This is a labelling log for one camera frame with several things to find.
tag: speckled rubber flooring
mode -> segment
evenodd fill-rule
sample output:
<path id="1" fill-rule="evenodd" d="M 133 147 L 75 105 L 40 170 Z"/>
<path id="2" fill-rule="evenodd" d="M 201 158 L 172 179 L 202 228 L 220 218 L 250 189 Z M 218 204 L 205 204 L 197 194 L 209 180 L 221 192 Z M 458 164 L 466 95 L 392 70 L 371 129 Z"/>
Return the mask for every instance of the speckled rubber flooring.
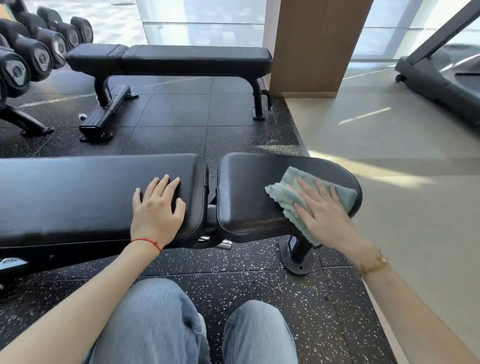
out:
<path id="1" fill-rule="evenodd" d="M 113 140 L 80 143 L 77 116 L 95 107 L 93 79 L 63 69 L 9 100 L 54 126 L 54 134 L 24 138 L 19 129 L 0 121 L 0 157 L 194 152 L 207 161 L 214 191 L 216 166 L 228 152 L 302 155 L 284 100 L 274 99 L 266 120 L 254 121 L 252 89 L 241 79 L 112 77 L 110 84 L 115 83 L 128 83 L 140 98 L 124 102 L 117 111 Z M 299 278 L 283 268 L 278 238 L 235 244 L 231 251 L 167 249 L 139 279 L 163 276 L 187 292 L 205 317 L 214 363 L 221 363 L 226 318 L 250 299 L 279 308 L 295 338 L 300 363 L 395 363 L 348 260 L 324 247 L 314 255 L 314 270 Z M 112 259 L 6 282 L 0 291 L 0 348 Z"/>

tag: jeans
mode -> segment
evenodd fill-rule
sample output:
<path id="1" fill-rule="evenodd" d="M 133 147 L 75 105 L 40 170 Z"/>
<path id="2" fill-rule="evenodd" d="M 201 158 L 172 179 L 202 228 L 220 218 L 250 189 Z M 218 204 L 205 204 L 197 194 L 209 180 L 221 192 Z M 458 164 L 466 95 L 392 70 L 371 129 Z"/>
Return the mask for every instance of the jeans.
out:
<path id="1" fill-rule="evenodd" d="M 282 314 L 248 301 L 228 318 L 224 364 L 298 364 Z M 173 281 L 136 283 L 117 306 L 85 364 L 209 364 L 208 342 L 195 306 Z"/>

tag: red string bracelet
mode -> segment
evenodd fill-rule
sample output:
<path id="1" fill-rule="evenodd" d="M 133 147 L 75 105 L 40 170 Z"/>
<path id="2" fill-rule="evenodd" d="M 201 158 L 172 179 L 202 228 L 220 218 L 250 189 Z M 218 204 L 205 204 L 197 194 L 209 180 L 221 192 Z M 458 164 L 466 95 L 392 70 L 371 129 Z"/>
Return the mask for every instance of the red string bracelet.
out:
<path id="1" fill-rule="evenodd" d="M 135 242 L 135 241 L 137 241 L 137 240 L 143 240 L 143 241 L 145 241 L 145 242 L 152 243 L 153 245 L 155 245 L 155 247 L 158 249 L 159 252 L 162 252 L 162 248 L 160 248 L 160 247 L 158 246 L 158 243 L 157 243 L 157 242 L 154 242 L 153 240 L 149 240 L 149 239 L 133 239 L 130 243 Z"/>

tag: treadmill wheel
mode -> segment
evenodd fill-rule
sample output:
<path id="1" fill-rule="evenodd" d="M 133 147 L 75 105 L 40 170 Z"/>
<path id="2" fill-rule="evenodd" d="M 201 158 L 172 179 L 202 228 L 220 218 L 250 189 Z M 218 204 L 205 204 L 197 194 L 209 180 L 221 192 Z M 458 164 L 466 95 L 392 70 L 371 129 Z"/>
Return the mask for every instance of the treadmill wheel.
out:
<path id="1" fill-rule="evenodd" d="M 399 73 L 398 75 L 395 76 L 395 82 L 396 83 L 400 83 L 400 82 L 404 82 L 407 78 L 402 75 L 401 73 Z"/>

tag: beige tile floor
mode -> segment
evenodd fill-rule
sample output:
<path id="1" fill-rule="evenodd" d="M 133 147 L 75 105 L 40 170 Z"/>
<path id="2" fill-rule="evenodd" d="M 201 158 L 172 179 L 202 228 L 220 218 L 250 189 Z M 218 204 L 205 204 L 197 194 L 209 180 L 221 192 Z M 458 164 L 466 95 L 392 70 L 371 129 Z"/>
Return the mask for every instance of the beige tile floor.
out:
<path id="1" fill-rule="evenodd" d="M 388 66 L 351 64 L 336 99 L 287 104 L 310 155 L 358 177 L 359 230 L 480 358 L 480 133 Z"/>

